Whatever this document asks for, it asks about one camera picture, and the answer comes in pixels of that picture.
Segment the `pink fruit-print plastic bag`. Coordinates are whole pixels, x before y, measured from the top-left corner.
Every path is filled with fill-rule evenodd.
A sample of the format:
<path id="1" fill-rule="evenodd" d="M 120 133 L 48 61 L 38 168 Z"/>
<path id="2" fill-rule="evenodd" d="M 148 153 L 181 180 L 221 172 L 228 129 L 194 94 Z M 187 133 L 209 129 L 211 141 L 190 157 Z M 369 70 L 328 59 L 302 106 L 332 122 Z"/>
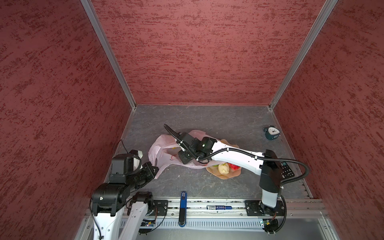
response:
<path id="1" fill-rule="evenodd" d="M 184 165 L 178 156 L 181 147 L 176 143 L 174 137 L 170 135 L 160 135 L 151 146 L 148 157 L 154 167 L 158 167 L 159 171 L 155 176 L 158 179 L 163 171 L 170 165 L 180 165 L 190 169 L 204 169 L 214 165 L 219 165 L 220 161 L 210 161 L 208 164 L 200 164 L 192 160 Z"/>

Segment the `pink scalloped plastic bowl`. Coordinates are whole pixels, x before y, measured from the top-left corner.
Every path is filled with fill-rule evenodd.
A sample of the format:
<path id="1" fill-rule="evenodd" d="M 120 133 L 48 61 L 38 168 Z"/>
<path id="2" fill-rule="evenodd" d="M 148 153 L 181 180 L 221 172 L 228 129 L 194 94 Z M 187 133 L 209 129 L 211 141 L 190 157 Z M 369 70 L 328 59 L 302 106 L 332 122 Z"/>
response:
<path id="1" fill-rule="evenodd" d="M 227 180 L 241 174 L 242 168 L 230 163 L 223 163 L 207 167 L 206 170 L 219 179 Z"/>

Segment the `fake pale yellow fruit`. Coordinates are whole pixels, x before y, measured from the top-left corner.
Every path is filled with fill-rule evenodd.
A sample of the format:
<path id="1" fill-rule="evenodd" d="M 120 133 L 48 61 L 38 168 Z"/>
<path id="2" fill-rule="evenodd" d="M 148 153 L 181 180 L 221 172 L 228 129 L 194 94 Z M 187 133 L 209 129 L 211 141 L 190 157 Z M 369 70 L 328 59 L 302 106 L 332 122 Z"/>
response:
<path id="1" fill-rule="evenodd" d="M 218 171 L 221 175 L 228 175 L 230 170 L 231 168 L 228 163 L 218 165 Z"/>

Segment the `fake red orange fruit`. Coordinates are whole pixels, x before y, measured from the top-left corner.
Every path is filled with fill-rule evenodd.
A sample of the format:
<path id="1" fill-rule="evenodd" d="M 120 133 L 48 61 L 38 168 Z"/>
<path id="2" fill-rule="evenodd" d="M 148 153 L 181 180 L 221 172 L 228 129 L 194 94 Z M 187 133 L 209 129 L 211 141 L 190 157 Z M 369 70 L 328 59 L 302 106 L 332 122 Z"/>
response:
<path id="1" fill-rule="evenodd" d="M 241 169 L 241 167 L 234 165 L 234 164 L 229 163 L 229 166 L 230 166 L 231 170 L 233 170 L 233 171 L 237 171 L 237 170 Z"/>

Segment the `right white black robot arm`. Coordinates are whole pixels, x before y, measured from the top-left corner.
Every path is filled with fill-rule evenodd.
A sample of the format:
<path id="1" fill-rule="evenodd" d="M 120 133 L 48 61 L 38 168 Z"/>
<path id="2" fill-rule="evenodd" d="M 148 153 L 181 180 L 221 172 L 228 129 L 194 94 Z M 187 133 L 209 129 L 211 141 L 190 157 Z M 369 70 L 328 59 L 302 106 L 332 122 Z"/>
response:
<path id="1" fill-rule="evenodd" d="M 281 196 L 281 188 L 284 185 L 304 179 L 310 173 L 310 168 L 306 164 L 296 160 L 276 158 L 270 150 L 256 153 L 231 147 L 214 138 L 204 137 L 200 141 L 188 134 L 175 140 L 182 149 L 179 151 L 179 158 L 183 161 L 196 160 L 201 164 L 210 161 L 224 162 L 260 176 L 259 186 L 262 189 L 260 212 L 264 216 L 275 215 L 278 198 Z M 282 162 L 300 165 L 305 171 L 298 177 L 284 179 Z"/>

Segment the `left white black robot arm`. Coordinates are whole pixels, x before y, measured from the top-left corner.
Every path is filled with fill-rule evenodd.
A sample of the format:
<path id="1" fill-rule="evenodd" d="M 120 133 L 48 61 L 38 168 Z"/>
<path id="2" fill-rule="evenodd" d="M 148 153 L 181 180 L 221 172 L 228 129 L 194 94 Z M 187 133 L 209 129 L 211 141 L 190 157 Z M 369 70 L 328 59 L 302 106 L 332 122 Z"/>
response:
<path id="1" fill-rule="evenodd" d="M 104 183 L 92 195 L 90 210 L 94 221 L 94 240 L 135 240 L 145 217 L 157 217 L 151 192 L 137 192 L 130 198 L 131 190 L 138 190 L 155 178 L 159 171 L 147 162 L 133 175 L 124 174 L 117 183 Z"/>

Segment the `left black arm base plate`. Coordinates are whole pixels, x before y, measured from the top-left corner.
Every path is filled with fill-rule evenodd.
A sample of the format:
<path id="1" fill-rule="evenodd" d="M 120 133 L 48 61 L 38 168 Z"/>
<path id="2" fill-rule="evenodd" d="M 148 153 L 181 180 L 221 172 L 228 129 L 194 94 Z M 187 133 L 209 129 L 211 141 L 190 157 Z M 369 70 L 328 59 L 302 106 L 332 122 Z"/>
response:
<path id="1" fill-rule="evenodd" d="M 153 201 L 151 201 L 148 204 L 149 209 L 148 209 L 146 216 L 151 216 L 151 217 L 155 217 L 155 216 L 164 217 L 164 216 L 166 216 L 167 211 L 168 211 L 168 204 L 169 204 L 168 200 L 153 200 Z"/>

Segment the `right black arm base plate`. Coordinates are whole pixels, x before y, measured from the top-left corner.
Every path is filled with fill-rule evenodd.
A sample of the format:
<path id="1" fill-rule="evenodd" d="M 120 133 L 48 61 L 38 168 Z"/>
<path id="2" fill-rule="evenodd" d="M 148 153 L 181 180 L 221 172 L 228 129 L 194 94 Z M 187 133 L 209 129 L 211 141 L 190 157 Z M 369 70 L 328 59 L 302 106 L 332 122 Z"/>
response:
<path id="1" fill-rule="evenodd" d="M 249 217 L 283 217 L 286 213 L 286 207 L 281 200 L 277 201 L 275 208 L 262 208 L 261 200 L 246 200 L 245 209 Z"/>

